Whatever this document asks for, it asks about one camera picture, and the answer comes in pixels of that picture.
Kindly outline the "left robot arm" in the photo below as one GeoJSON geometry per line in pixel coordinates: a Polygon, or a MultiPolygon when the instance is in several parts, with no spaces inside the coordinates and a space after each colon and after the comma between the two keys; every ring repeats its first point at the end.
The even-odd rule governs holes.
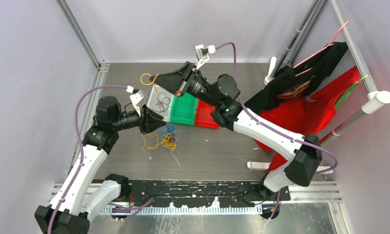
{"type": "Polygon", "coordinates": [[[96,107],[94,125],[81,142],[76,166],[47,206],[38,206],[35,219],[44,234],[86,234],[97,215],[113,200],[125,201],[131,189],[127,177],[108,175],[91,195],[87,190],[102,163],[119,139],[119,131],[137,127],[151,133],[166,122],[147,105],[133,111],[121,109],[114,96],[102,97],[96,107]]]}

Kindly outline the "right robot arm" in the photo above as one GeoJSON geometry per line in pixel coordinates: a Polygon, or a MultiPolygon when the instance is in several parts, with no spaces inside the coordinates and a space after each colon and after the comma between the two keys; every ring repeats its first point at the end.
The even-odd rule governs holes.
{"type": "Polygon", "coordinates": [[[321,163],[322,153],[317,135],[289,132],[246,109],[237,101],[240,90],[235,79],[220,75],[209,83],[191,62],[179,69],[149,80],[177,98],[189,94],[213,106],[211,116],[219,127],[249,136],[279,153],[285,162],[270,170],[261,180],[259,194],[273,199],[282,188],[296,184],[308,187],[321,163]]]}

